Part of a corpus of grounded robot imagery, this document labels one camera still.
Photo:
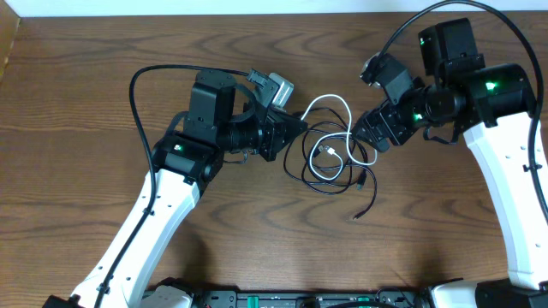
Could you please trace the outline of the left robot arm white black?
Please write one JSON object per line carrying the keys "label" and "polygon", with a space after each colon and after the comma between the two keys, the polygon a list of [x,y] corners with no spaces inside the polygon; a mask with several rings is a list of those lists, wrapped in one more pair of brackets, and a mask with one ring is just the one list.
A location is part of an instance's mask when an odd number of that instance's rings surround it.
{"label": "left robot arm white black", "polygon": [[193,295],[162,285],[147,294],[153,271],[183,219],[226,163],[227,153],[275,160],[307,124],[284,110],[294,86],[284,77],[251,70],[248,89],[238,72],[198,68],[189,109],[174,116],[155,145],[145,144],[149,171],[124,224],[106,253],[68,299],[47,307],[181,307]]}

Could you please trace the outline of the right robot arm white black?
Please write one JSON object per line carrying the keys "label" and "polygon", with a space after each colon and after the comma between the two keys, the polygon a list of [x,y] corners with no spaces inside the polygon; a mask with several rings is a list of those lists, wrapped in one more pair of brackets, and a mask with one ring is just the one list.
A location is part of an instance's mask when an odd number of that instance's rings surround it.
{"label": "right robot arm white black", "polygon": [[524,69],[485,65],[470,21],[446,21],[419,33],[426,85],[391,55],[375,55],[363,68],[366,83],[385,100],[364,113],[354,138],[384,152],[415,133],[451,124],[474,154],[502,229],[508,275],[495,281],[453,280],[426,288],[418,307],[544,307],[547,304],[547,161],[536,100]]}

